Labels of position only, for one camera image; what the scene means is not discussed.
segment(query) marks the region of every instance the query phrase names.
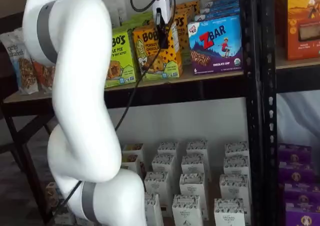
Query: black cable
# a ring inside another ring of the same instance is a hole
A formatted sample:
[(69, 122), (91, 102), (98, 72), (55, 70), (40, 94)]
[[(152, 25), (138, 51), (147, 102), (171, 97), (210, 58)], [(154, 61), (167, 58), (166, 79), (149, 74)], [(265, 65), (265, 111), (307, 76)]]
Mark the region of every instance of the black cable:
[[(137, 11), (137, 12), (145, 11), (145, 10), (148, 9), (154, 2), (155, 2), (155, 0), (152, 0), (145, 8), (143, 8), (143, 9), (137, 9), (137, 8), (134, 7), (133, 1), (130, 0), (130, 3), (131, 3), (132, 8), (133, 8), (135, 11)], [(148, 72), (148, 70), (150, 69), (150, 67), (153, 65), (153, 63), (155, 62), (156, 58), (159, 56), (160, 51), (161, 51), (161, 50), (163, 49), (163, 47), (164, 47), (164, 44), (165, 44), (165, 42), (166, 42), (166, 39), (168, 38), (168, 35), (169, 35), (170, 29), (171, 29), (171, 27), (172, 27), (172, 24), (173, 24), (173, 22), (174, 22), (174, 20), (175, 20), (175, 12), (176, 12), (176, 4), (175, 4), (175, 2), (176, 2), (176, 0), (173, 0), (173, 2), (174, 2), (174, 4), (173, 4), (173, 12), (174, 12), (174, 13), (173, 13), (173, 15), (172, 15), (172, 17), (171, 17), (171, 19), (170, 19), (170, 21), (169, 21), (169, 23), (168, 23), (168, 30), (167, 30), (166, 33), (165, 33), (165, 38), (164, 38), (163, 41), (161, 42), (161, 44), (160, 44), (160, 46), (159, 46), (159, 50), (158, 50), (157, 54), (155, 55), (154, 59), (152, 60), (151, 64), (149, 65), (148, 69), (147, 69), (146, 71), (144, 71), (144, 73), (142, 74), (141, 78), (139, 78), (138, 81), (136, 82), (135, 87), (134, 87), (134, 89), (133, 89), (133, 92), (132, 92), (131, 95), (130, 95), (130, 99), (129, 99), (129, 101), (128, 101), (128, 104), (127, 104), (127, 106), (126, 106), (126, 108), (125, 108), (125, 110), (124, 110), (124, 113), (123, 113), (123, 115), (121, 116), (118, 124), (117, 124), (116, 127), (115, 127), (115, 131), (118, 130), (118, 128), (120, 127), (121, 123), (123, 122), (125, 116), (127, 115), (127, 112), (128, 112), (128, 110), (129, 110), (129, 108), (130, 108), (130, 106), (131, 106), (131, 104), (132, 104), (132, 101), (133, 101), (134, 96), (135, 96), (135, 94), (136, 94), (136, 91), (137, 91), (137, 88), (138, 88), (139, 83), (141, 82), (141, 80), (142, 80), (142, 78), (145, 76), (145, 74)], [(59, 205), (57, 206), (55, 213), (52, 215), (52, 217), (51, 217), (50, 220), (48, 221), (47, 225), (50, 225), (50, 223), (53, 223), (53, 220), (55, 219), (56, 215), (58, 215), (58, 213), (60, 213), (60, 211), (62, 210), (62, 208), (63, 208), (64, 206), (66, 206), (66, 204), (68, 203), (69, 199), (72, 197), (72, 195), (74, 195), (75, 191), (79, 188), (79, 186), (81, 185), (81, 183), (82, 183), (82, 181), (79, 181), (79, 182), (75, 185), (75, 187), (72, 189), (72, 191), (70, 192), (69, 196), (68, 196), (61, 204), (59, 204)]]

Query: blue snack box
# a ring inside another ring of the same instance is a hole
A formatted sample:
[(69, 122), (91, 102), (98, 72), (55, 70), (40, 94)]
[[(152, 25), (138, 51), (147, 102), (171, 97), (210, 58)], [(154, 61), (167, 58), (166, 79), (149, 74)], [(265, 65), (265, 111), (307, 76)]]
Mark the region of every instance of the blue snack box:
[(204, 8), (211, 8), (211, 7), (214, 7), (216, 5), (225, 5), (225, 4), (229, 4), (229, 3), (235, 2), (235, 1), (239, 1), (239, 0), (210, 0), (210, 1), (207, 1), (203, 5), (203, 7)]
[(195, 74), (243, 69), (240, 16), (232, 15), (188, 24)]
[(215, 7), (211, 7), (211, 8), (201, 8), (200, 9), (200, 14), (204, 14), (204, 13), (213, 13), (216, 11), (223, 11), (223, 10), (227, 10), (227, 9), (231, 9), (231, 8), (237, 8), (239, 7), (239, 2), (233, 2), (233, 3), (229, 3), (229, 4), (225, 4), (225, 5), (217, 5)]
[(240, 13), (240, 8), (232, 8), (224, 11), (217, 11), (213, 13), (208, 13), (208, 14), (200, 14), (200, 15), (195, 15), (194, 20), (195, 21), (202, 21), (202, 20), (208, 20), (212, 18), (218, 18), (218, 17), (225, 17), (228, 15), (233, 15), (233, 14), (239, 14)]

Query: gray joint band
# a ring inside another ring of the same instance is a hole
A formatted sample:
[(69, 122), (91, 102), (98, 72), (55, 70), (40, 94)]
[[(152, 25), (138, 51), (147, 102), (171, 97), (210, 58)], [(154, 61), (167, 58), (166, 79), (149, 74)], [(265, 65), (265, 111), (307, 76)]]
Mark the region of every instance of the gray joint band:
[(96, 183), (85, 182), (82, 188), (82, 209), (86, 218), (98, 223), (94, 211), (94, 192)]
[(38, 20), (36, 23), (36, 32), (38, 34), (38, 41), (44, 55), (49, 61), (56, 64), (58, 53), (52, 44), (50, 33), (49, 33), (49, 16), (51, 9), (56, 1), (51, 1), (45, 4), (38, 15)]

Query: yellow snack box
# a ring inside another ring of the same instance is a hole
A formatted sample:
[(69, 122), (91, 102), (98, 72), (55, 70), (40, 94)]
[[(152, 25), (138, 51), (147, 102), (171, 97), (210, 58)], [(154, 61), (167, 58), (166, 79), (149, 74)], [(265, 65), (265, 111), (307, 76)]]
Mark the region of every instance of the yellow snack box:
[(179, 78), (182, 75), (182, 59), (176, 23), (173, 22), (168, 34), (168, 49), (162, 49), (149, 68), (159, 50), (159, 38), (154, 24), (138, 27), (133, 31), (133, 41), (141, 73), (148, 68), (143, 80)]
[(182, 8), (176, 10), (175, 12), (174, 20), (178, 30), (182, 64), (191, 64), (188, 23), (194, 18), (194, 11), (192, 8)]
[(193, 0), (185, 3), (181, 3), (175, 6), (176, 9), (186, 8), (193, 6), (194, 12), (196, 15), (200, 14), (200, 8), (201, 8), (201, 0)]

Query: small white box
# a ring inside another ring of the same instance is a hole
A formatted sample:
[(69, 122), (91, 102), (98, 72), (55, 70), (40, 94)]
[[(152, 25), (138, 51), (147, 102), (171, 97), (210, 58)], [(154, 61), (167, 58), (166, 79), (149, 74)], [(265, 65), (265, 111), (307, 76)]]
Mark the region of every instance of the small white box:
[[(55, 182), (51, 182), (45, 188), (45, 193), (47, 195), (52, 212), (55, 213), (58, 204), (64, 201), (60, 189)], [(71, 212), (71, 210), (65, 206), (61, 209), (60, 213), (54, 218), (54, 222), (57, 225), (74, 225), (76, 218)]]
[(144, 185), (147, 193), (159, 195), (162, 215), (172, 217), (173, 194), (168, 172), (147, 172)]
[(208, 186), (203, 173), (182, 174), (180, 176), (180, 191), (182, 195), (200, 196), (200, 206), (203, 220), (209, 220)]
[(138, 160), (140, 161), (140, 173), (142, 178), (146, 176), (146, 156), (145, 156), (145, 148), (143, 144), (128, 144), (125, 145), (122, 150), (122, 155), (137, 155)]
[(164, 226), (158, 194), (144, 194), (144, 208), (147, 226)]
[(249, 147), (247, 141), (226, 144), (224, 146), (225, 156), (243, 155), (250, 159)]
[(179, 194), (180, 173), (177, 158), (174, 154), (157, 154), (152, 160), (154, 172), (168, 172), (173, 194)]
[(204, 169), (206, 171), (205, 174), (208, 180), (211, 182), (212, 175), (211, 175), (210, 163), (208, 158), (208, 141), (198, 140), (198, 141), (188, 142), (186, 145), (186, 152), (187, 154), (190, 154), (190, 153), (203, 154)]
[(204, 176), (207, 177), (203, 154), (190, 153), (183, 156), (181, 168), (183, 174), (204, 173)]
[(172, 204), (175, 226), (203, 226), (199, 196), (175, 195)]
[(215, 199), (214, 219), (217, 226), (245, 226), (242, 199)]
[(76, 225), (78, 226), (96, 226), (94, 222), (85, 220), (85, 219), (80, 219), (78, 217), (75, 218)]
[(182, 156), (186, 154), (186, 149), (179, 142), (161, 142), (158, 149), (158, 154), (174, 154), (178, 164), (181, 164)]
[(226, 175), (240, 174), (248, 176), (249, 200), (251, 202), (251, 174), (249, 158), (242, 155), (225, 157), (223, 162), (223, 171)]
[(251, 225), (251, 202), (247, 175), (220, 175), (222, 199), (243, 199), (245, 225)]
[(123, 155), (121, 168), (131, 170), (141, 176), (138, 155)]

